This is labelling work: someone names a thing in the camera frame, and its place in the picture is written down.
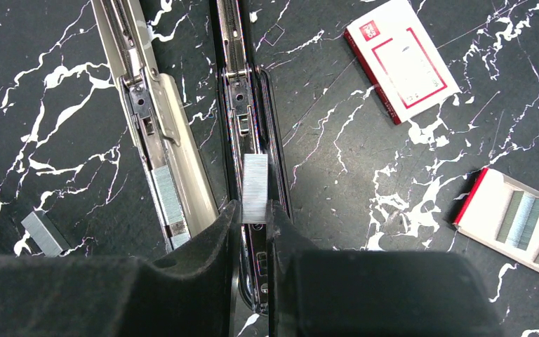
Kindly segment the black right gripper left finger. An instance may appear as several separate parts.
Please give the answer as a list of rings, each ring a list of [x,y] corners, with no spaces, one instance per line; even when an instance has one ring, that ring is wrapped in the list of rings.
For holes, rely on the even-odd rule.
[[[153,262],[0,256],[0,336],[231,336],[240,213]]]

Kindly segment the cardboard staple box tray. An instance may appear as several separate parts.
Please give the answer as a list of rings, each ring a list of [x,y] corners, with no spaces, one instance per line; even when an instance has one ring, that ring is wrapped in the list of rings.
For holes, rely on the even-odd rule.
[[[465,236],[539,272],[539,191],[532,187],[483,168],[453,224]]]

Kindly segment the red white staple box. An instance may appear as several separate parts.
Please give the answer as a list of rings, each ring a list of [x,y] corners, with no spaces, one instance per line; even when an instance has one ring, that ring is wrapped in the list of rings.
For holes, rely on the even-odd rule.
[[[379,5],[344,37],[396,125],[460,92],[408,1]]]

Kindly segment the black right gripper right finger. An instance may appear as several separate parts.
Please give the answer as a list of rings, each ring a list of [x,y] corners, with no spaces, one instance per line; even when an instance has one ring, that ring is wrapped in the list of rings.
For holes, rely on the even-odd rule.
[[[334,251],[266,208],[271,336],[501,336],[474,266],[440,251]]]

